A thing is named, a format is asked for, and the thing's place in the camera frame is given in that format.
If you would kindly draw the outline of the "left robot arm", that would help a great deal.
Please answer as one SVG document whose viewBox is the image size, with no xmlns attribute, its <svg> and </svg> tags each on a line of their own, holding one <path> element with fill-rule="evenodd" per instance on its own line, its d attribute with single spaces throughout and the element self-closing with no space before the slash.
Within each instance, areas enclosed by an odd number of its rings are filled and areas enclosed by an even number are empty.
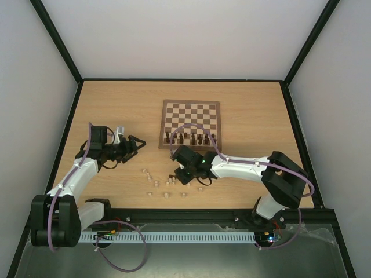
<svg viewBox="0 0 371 278">
<path fill-rule="evenodd" d="M 107 162 L 124 164 L 145 145 L 144 140 L 133 135 L 125 137 L 122 126 L 112 130 L 89 124 L 88 139 L 76 154 L 72 168 L 53 189 L 32 200 L 32 245 L 49 247 L 52 251 L 59 247 L 74 247 L 83 230 L 95 222 L 109 219 L 109 200 L 93 198 L 79 207 L 79 197 Z"/>
</svg>

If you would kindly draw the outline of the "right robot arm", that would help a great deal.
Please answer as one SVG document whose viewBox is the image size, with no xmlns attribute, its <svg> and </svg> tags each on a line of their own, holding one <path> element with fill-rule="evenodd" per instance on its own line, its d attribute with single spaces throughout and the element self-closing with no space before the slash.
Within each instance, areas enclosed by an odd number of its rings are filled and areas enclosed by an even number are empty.
<svg viewBox="0 0 371 278">
<path fill-rule="evenodd" d="M 267 226 L 282 209 L 299 208 L 304 196 L 307 174 L 282 152 L 273 152 L 268 157 L 240 158 L 224 156 L 218 152 L 206 152 L 204 155 L 193 151 L 188 146 L 178 147 L 171 155 L 171 160 L 179 167 L 174 171 L 175 177 L 187 184 L 196 179 L 237 178 L 261 183 L 267 195 L 258 198 L 248 221 L 256 226 Z"/>
</svg>

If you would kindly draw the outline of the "dark piece pile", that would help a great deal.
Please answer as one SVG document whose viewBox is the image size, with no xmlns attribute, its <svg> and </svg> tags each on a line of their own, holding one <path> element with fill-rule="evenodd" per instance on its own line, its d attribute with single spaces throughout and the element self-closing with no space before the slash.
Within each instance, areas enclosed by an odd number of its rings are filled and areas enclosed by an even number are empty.
<svg viewBox="0 0 371 278">
<path fill-rule="evenodd" d="M 216 138 L 216 135 L 215 135 L 215 134 L 212 134 L 211 137 L 212 137 L 212 139 L 213 139 L 213 142 L 214 142 L 215 144 L 217 144 L 217 138 Z"/>
</svg>

